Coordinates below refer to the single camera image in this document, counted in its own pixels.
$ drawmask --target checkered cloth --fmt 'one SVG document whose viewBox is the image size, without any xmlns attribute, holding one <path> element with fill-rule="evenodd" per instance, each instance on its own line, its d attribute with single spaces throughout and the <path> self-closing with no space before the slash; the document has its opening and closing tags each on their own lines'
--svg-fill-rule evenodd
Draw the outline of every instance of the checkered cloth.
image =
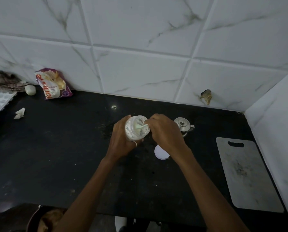
<svg viewBox="0 0 288 232">
<path fill-rule="evenodd" d="M 0 71 L 0 89 L 23 92 L 29 83 L 19 80 L 14 74 Z"/>
</svg>

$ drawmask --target cutting board handle hole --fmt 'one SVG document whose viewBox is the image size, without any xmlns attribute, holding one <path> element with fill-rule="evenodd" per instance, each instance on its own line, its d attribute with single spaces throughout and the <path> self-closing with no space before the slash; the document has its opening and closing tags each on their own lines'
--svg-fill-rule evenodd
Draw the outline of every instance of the cutting board handle hole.
<svg viewBox="0 0 288 232">
<path fill-rule="evenodd" d="M 228 142 L 229 146 L 232 147 L 244 147 L 244 143 L 235 143 L 235 142 Z"/>
</svg>

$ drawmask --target white lid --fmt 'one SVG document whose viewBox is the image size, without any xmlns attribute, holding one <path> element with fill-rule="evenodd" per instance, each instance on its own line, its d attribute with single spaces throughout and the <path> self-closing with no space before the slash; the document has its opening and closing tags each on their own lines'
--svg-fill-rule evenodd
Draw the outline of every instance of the white lid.
<svg viewBox="0 0 288 232">
<path fill-rule="evenodd" d="M 155 156 L 160 160 L 166 160 L 170 157 L 170 155 L 159 145 L 155 147 Z"/>
</svg>

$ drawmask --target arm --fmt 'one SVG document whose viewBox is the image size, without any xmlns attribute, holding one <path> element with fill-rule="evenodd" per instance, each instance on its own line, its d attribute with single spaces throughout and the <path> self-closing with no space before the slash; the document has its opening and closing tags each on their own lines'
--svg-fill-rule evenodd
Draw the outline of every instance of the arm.
<svg viewBox="0 0 288 232">
<path fill-rule="evenodd" d="M 125 123 L 131 115 L 118 121 L 113 128 L 106 156 L 97 170 L 57 225 L 55 232 L 86 232 L 96 215 L 99 198 L 108 174 L 116 162 L 136 147 L 125 135 Z"/>
<path fill-rule="evenodd" d="M 212 183 L 185 144 L 178 125 L 165 115 L 154 114 L 145 122 L 153 139 L 179 165 L 196 198 L 210 231 L 249 231 L 234 209 Z"/>
</svg>

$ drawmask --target hand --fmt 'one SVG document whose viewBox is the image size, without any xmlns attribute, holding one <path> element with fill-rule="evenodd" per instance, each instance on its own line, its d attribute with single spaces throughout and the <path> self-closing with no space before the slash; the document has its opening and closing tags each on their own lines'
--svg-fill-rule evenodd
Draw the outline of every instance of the hand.
<svg viewBox="0 0 288 232">
<path fill-rule="evenodd" d="M 185 144 L 178 125 L 165 115 L 154 114 L 144 123 L 150 127 L 156 143 L 173 158 L 178 157 L 179 153 L 189 149 Z"/>
<path fill-rule="evenodd" d="M 125 124 L 130 117 L 131 115 L 128 115 L 114 124 L 110 144 L 105 156 L 106 159 L 116 162 L 121 157 L 126 156 L 131 150 L 136 148 L 136 144 L 134 142 L 127 140 L 125 133 Z M 143 139 L 136 142 L 139 145 L 143 142 Z"/>
</svg>

